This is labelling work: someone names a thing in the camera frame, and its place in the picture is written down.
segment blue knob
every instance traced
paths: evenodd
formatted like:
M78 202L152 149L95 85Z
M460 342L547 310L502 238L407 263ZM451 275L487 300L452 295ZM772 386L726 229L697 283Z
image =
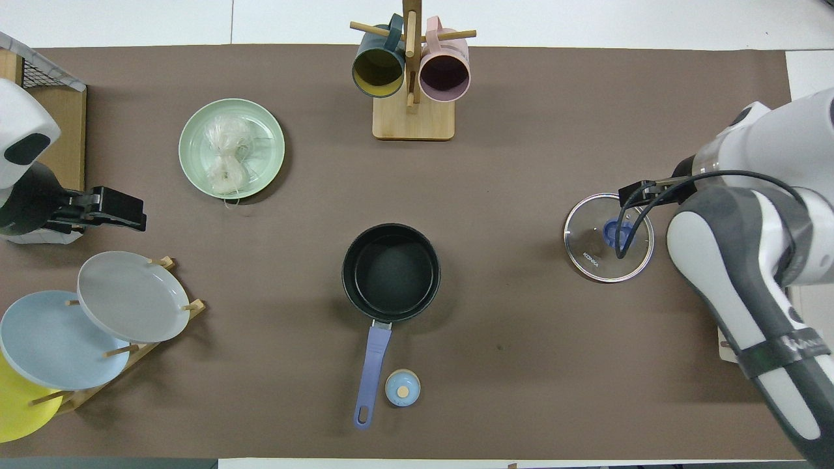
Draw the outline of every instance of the blue knob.
M626 247L626 239L628 238L629 233L634 229L634 225L627 221L623 221L623 224L620 226L620 249L624 249ZM602 239L605 240L605 243L610 247L614 247L614 243L616 243L616 233L617 233L617 219L612 218L605 222L605 226L602 227Z

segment pan handle hole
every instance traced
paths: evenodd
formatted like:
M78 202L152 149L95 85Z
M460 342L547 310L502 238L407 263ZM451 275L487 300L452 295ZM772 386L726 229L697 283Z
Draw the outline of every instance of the pan handle hole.
M361 406L359 408L359 415L356 418L363 425L368 423L368 406Z

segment pink mug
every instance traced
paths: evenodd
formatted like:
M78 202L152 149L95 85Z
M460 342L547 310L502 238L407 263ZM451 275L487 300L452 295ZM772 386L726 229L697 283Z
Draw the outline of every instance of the pink mug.
M438 34L455 31L443 28L440 18L433 16L427 23L426 45L418 72L420 89L434 101L455 101L469 89L469 46L466 39L438 40Z

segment saucepan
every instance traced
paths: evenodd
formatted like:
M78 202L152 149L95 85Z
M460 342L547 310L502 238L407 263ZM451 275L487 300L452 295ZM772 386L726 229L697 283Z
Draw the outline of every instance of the saucepan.
M348 248L342 283L350 302L373 320L353 417L357 428L366 429L374 414L391 325L415 317L431 303L440 286L440 262L416 229L380 224Z
M190 316L176 277L147 257L124 251L94 255L81 266L78 303L99 328L139 344L175 337Z

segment dark green mug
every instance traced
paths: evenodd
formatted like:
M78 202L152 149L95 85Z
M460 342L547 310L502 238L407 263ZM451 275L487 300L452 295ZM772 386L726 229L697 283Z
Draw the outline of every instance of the dark green mug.
M377 28L388 29L388 37L365 33L359 44L353 66L354 83L371 98L385 98L396 93L403 85L405 73L405 45L403 17L391 16L388 25Z

